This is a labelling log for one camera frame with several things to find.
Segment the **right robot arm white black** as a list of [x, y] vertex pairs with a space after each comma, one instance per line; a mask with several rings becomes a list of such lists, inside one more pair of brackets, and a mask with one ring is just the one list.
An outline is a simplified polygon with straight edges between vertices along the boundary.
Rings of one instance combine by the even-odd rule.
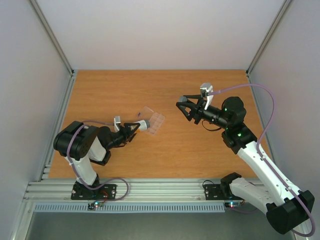
[[220, 181], [225, 198], [242, 198], [266, 215], [269, 224], [284, 235], [310, 218], [315, 197], [293, 184], [272, 162], [258, 139], [244, 123], [247, 111], [238, 96], [224, 100], [221, 108], [211, 106], [201, 95], [183, 95], [176, 103], [188, 121], [207, 121], [223, 129], [223, 142], [239, 156], [265, 186], [261, 190], [238, 173]]

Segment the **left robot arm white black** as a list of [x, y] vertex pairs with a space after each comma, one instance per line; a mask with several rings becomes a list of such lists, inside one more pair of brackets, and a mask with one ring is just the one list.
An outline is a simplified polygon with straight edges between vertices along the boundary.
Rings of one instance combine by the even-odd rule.
[[111, 179], [101, 183], [92, 163], [105, 166], [110, 160], [111, 149], [122, 148], [131, 142], [140, 126], [139, 122], [124, 123], [113, 132], [108, 126], [97, 127], [74, 121], [56, 135], [53, 148], [68, 161], [76, 176], [71, 191], [72, 200], [97, 200], [100, 203], [126, 197], [129, 193], [128, 182], [121, 177], [114, 178], [126, 185], [125, 194], [116, 198], [117, 186], [110, 184]]

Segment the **orange pill bottle grey cap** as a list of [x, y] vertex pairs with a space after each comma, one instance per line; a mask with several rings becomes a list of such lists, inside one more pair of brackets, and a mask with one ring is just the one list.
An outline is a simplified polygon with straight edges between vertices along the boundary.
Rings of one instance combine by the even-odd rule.
[[150, 121], [147, 119], [136, 121], [134, 124], [139, 124], [137, 132], [147, 131], [151, 127]]

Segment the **clear plastic pill organizer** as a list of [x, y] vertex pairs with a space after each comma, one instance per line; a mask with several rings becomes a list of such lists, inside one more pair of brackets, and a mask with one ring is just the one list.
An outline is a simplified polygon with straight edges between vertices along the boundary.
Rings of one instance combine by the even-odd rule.
[[165, 121], [165, 116], [153, 111], [147, 106], [144, 106], [138, 113], [137, 120], [147, 122], [148, 127], [146, 128], [145, 132], [154, 136]]

